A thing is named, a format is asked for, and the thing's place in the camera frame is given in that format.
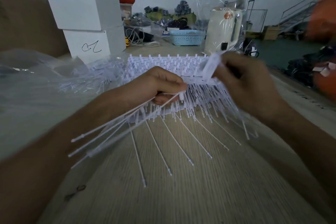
light blue basket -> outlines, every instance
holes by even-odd
[[[205,32],[200,30],[170,30],[170,38],[174,45],[200,45]]]

green floor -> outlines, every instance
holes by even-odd
[[[267,65],[287,68],[288,61],[302,57],[304,54],[317,52],[323,45],[293,41],[288,39],[256,40],[259,59]]]

person's left hand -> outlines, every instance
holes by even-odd
[[[115,89],[123,96],[123,100],[131,106],[138,106],[149,99],[157,105],[163,105],[169,99],[176,101],[176,94],[187,89],[187,84],[177,74],[171,73],[161,67],[153,67],[133,81]]]

kettle handle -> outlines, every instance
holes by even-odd
[[[234,30],[233,41],[230,42],[230,48],[238,42],[239,34],[240,34],[240,27],[242,26],[243,13],[239,11],[235,16],[237,18],[236,25],[235,25],[236,28]]]

white wall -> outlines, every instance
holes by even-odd
[[[139,13],[139,12],[145,12],[144,8],[146,6],[154,7],[158,6],[161,8],[164,8],[166,10],[169,10],[169,12],[172,14],[174,13],[174,8],[180,3],[181,0],[135,0],[135,3],[132,7],[133,13]],[[198,15],[198,8],[197,3],[200,4],[200,6],[203,7],[203,16],[207,17],[208,11],[220,4],[219,0],[185,0],[189,3],[189,6],[191,8],[191,11],[194,12],[196,15]],[[282,13],[291,8],[292,6],[296,5],[297,3],[301,2],[303,0],[255,0],[253,9],[267,9],[267,14],[265,18],[264,26],[268,25],[276,25],[279,23],[279,20],[282,16]],[[308,5],[312,0],[305,0],[301,4],[299,4],[297,7],[291,9],[286,13],[289,14],[290,12],[298,9],[298,8],[306,8],[304,5]],[[259,24],[260,18],[256,16],[251,16],[251,20],[253,24]]]

